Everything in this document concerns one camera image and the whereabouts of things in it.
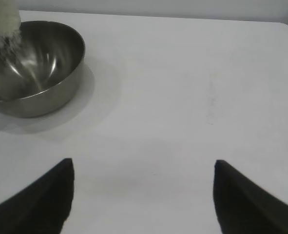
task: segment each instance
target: bowl rim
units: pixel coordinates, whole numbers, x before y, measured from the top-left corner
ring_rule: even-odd
[[[46,93],[48,92],[49,90],[53,89],[54,87],[56,86],[59,86],[61,83],[63,83],[65,80],[68,79],[69,76],[71,76],[72,73],[74,73],[76,71],[76,69],[79,67],[79,65],[84,61],[84,57],[85,57],[85,51],[86,51],[86,45],[85,45],[85,41],[83,39],[83,36],[76,30],[74,29],[73,27],[67,25],[67,24],[64,24],[64,23],[61,23],[61,22],[56,22],[56,21],[48,21],[48,20],[31,20],[31,21],[24,21],[24,22],[21,22],[21,25],[22,24],[25,24],[25,23],[30,23],[30,22],[45,22],[45,23],[52,23],[52,24],[59,24],[59,25],[62,25],[62,26],[65,26],[69,29],[71,29],[72,31],[74,31],[81,39],[81,42],[82,42],[82,45],[83,45],[83,52],[82,52],[82,58],[81,60],[78,62],[78,64],[76,65],[75,69],[73,69],[73,71],[67,75],[63,80],[61,80],[59,83],[41,91],[41,92],[38,92],[36,94],[32,94],[32,95],[29,95],[29,96],[25,96],[25,97],[20,97],[20,98],[15,98],[15,99],[12,99],[12,100],[0,100],[0,103],[10,103],[10,102],[14,102],[14,101],[18,101],[18,100],[24,100],[24,99],[27,99],[27,98],[32,98],[32,97],[35,97],[35,96],[38,96],[38,95],[41,95],[43,93]]]

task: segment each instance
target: white background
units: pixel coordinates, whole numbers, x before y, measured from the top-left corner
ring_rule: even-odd
[[[184,18],[278,21],[288,0],[17,0],[21,9]]]
[[[51,115],[0,114],[0,203],[71,157],[63,234],[221,234],[216,159],[288,204],[288,26],[20,15],[80,32],[84,77]]]

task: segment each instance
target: white table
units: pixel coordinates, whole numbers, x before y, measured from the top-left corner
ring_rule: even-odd
[[[64,157],[76,193],[63,234],[219,234],[216,159],[288,203],[288,26],[21,16],[77,29],[85,77],[53,115],[0,114],[0,203]]]

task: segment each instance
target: stainless steel bowl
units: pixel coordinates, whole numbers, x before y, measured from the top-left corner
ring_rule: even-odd
[[[57,22],[21,24],[21,48],[0,56],[0,111],[35,117],[67,103],[78,89],[85,44],[73,28]]]

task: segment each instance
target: white wall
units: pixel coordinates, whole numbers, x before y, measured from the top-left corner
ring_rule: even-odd
[[[288,0],[17,0],[21,9],[288,23]]]

